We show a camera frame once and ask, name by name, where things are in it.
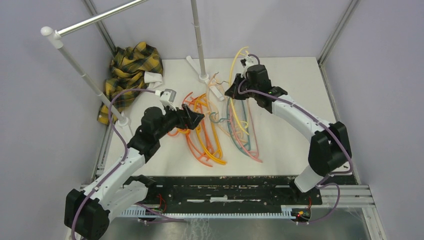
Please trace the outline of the teal wire hanger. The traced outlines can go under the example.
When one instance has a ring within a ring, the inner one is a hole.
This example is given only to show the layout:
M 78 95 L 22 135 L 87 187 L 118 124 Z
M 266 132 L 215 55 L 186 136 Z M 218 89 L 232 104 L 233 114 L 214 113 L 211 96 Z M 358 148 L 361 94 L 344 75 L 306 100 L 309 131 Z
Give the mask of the teal wire hanger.
M 243 153 L 246 156 L 248 155 L 248 152 L 252 148 L 251 144 L 251 138 L 248 136 L 247 140 L 243 140 L 244 134 L 241 130 L 238 129 L 237 124 L 232 127 L 233 121 L 230 119 L 232 112 L 230 107 L 230 99 L 228 98 L 226 101 L 226 117 L 220 118 L 219 120 L 215 120 L 215 115 L 217 115 L 218 112 L 211 112 L 209 114 L 209 120 L 211 123 L 217 124 L 218 127 L 220 126 L 220 123 L 227 123 L 228 130 L 223 130 L 225 134 L 230 136 L 231 140 L 233 141 L 234 145 L 237 147 L 237 149 Z

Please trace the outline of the pink wire hanger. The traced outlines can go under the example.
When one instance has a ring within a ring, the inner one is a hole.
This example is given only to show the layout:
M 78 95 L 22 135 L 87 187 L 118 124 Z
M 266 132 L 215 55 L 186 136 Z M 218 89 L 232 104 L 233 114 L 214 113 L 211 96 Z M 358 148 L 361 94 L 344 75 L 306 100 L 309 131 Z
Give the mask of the pink wire hanger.
M 236 101 L 233 101 L 234 107 L 231 106 L 230 99 L 227 101 L 226 116 L 228 122 L 226 125 L 230 139 L 242 154 L 258 163 L 263 163 L 260 158 L 257 134 L 250 105 L 247 101 L 239 101 L 239 103 L 241 106 L 241 120 L 239 122 L 242 129 L 240 129 L 236 121 L 237 113 L 233 112 L 233 109 L 236 110 Z

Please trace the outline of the yellow plastic hanger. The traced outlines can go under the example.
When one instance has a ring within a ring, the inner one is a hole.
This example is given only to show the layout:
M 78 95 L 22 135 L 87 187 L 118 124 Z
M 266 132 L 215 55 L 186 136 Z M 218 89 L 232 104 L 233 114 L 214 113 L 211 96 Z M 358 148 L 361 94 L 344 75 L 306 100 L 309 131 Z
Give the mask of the yellow plastic hanger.
M 229 71 L 229 79 L 228 80 L 229 80 L 230 84 L 235 83 L 235 76 L 236 75 L 233 72 L 234 72 L 234 68 L 235 68 L 235 65 L 236 65 L 236 60 L 238 59 L 238 57 L 240 55 L 242 55 L 242 56 L 248 55 L 249 54 L 248 48 L 249 48 L 249 46 L 244 46 L 244 47 L 240 48 L 238 50 L 238 52 L 235 54 L 235 56 L 232 60 L 232 63 L 231 63 L 230 71 Z M 231 109 L 234 121 L 237 124 L 237 126 L 239 127 L 239 129 L 242 132 L 244 132 L 245 134 L 249 135 L 249 133 L 246 130 L 246 127 L 244 125 L 242 125 L 241 121 L 239 120 L 239 118 L 237 116 L 234 101 L 232 99 L 230 99 L 230 109 Z

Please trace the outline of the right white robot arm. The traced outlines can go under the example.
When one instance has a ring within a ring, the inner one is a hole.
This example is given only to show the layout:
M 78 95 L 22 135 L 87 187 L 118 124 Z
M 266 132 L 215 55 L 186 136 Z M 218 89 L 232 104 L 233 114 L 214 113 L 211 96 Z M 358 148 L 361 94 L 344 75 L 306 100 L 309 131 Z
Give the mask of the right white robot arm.
M 224 94 L 234 100 L 253 98 L 259 107 L 285 120 L 308 140 L 308 165 L 288 191 L 293 203 L 302 204 L 309 198 L 309 191 L 336 174 L 336 169 L 345 163 L 353 164 L 347 127 L 340 121 L 331 123 L 313 115 L 286 90 L 273 86 L 263 64 L 236 74 Z

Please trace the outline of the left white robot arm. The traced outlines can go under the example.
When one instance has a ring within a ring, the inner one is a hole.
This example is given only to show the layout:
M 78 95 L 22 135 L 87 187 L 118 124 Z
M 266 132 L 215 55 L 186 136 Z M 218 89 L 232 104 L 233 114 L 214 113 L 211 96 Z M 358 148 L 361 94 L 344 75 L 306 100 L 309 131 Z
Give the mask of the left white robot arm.
M 124 154 L 99 178 L 82 190 L 72 189 L 66 196 L 64 224 L 71 238 L 98 240 L 110 223 L 132 205 L 150 204 L 157 198 L 157 183 L 144 175 L 134 176 L 159 150 L 160 139 L 173 129 L 195 130 L 205 115 L 186 104 L 172 110 L 153 106 L 144 111 L 141 124 Z

